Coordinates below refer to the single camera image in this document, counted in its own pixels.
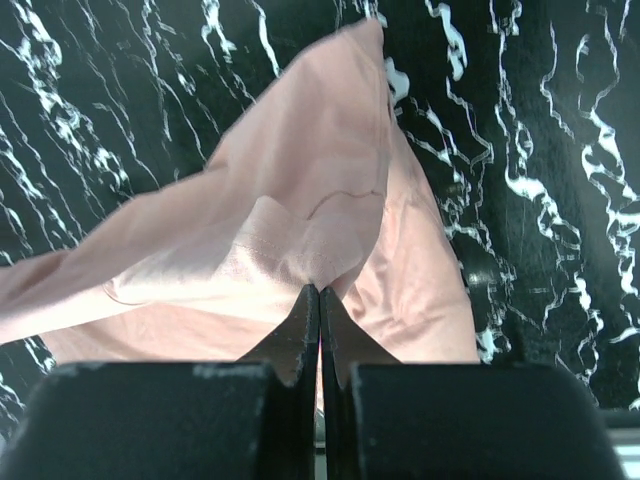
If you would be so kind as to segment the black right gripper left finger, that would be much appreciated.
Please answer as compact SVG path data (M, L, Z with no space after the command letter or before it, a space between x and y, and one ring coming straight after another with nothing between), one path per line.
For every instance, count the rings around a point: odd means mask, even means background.
M320 296L237 362L76 363L34 390L5 479L310 479Z

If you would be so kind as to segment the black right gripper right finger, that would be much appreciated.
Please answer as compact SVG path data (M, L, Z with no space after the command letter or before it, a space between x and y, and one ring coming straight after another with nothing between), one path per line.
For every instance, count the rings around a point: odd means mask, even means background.
M319 296L332 479L621 479L583 385L544 365L404 364Z

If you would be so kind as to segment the pink printed t-shirt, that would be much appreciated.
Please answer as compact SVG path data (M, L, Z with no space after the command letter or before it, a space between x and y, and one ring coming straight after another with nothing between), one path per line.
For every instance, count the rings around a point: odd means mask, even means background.
M307 284L404 362L475 363L459 263L396 123L374 19L309 47L205 168L1 271L1 339L60 363L240 358Z

